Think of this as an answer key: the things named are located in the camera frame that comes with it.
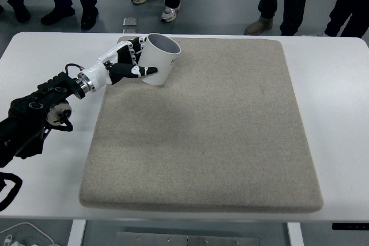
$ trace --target gray pad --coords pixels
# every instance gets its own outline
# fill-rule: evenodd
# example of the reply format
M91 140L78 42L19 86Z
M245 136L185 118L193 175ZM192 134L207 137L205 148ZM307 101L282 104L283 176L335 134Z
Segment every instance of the gray pad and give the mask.
M163 86L104 96L81 185L89 207L312 212L323 205L282 45L174 39Z

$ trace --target white mug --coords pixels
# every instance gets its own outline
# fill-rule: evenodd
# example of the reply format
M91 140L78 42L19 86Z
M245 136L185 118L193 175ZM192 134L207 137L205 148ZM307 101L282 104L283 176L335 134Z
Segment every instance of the white mug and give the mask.
M180 51L181 49L178 43L169 37L158 33L149 34L138 65L143 67L156 67L157 73L144 76L141 79L145 83L154 86L164 84Z

